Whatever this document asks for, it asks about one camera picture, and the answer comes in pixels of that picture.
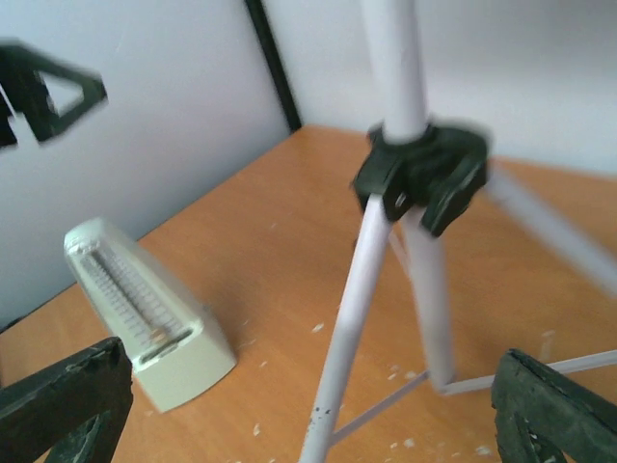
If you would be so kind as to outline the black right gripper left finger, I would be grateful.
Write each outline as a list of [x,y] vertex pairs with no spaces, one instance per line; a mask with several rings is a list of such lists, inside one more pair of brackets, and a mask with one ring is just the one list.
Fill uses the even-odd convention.
[[133,403],[132,366],[110,337],[1,390],[3,462],[110,462]]

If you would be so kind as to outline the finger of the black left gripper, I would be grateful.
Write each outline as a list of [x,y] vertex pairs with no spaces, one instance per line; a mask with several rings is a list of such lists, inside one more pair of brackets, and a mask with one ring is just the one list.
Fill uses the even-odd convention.
[[44,144],[63,135],[107,99],[102,78],[21,41],[1,43],[1,146],[18,144],[22,117]]

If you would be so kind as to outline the white metronome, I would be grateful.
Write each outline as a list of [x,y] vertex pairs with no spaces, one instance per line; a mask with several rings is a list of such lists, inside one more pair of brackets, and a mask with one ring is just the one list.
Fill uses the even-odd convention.
[[110,221],[96,217],[68,231],[64,254],[158,412],[205,393],[236,366],[214,312]]

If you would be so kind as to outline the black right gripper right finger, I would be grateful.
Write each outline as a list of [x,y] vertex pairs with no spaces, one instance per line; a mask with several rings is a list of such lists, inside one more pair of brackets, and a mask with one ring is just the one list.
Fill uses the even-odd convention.
[[614,462],[616,405],[519,349],[491,387],[503,462]]

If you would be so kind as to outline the white tripod music stand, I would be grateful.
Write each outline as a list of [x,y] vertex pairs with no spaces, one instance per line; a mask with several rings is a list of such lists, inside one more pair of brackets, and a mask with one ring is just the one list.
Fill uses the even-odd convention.
[[[365,1],[364,30],[374,80],[385,105],[383,123],[370,134],[371,151],[353,187],[363,216],[329,350],[300,452],[323,462],[331,448],[422,381],[444,395],[483,391],[493,376],[456,377],[449,294],[441,238],[445,229],[487,189],[512,217],[609,294],[616,261],[502,172],[491,169],[486,138],[469,129],[429,121],[416,4]],[[394,228],[405,244],[399,261],[416,299],[427,369],[344,426],[337,423],[367,313]]]

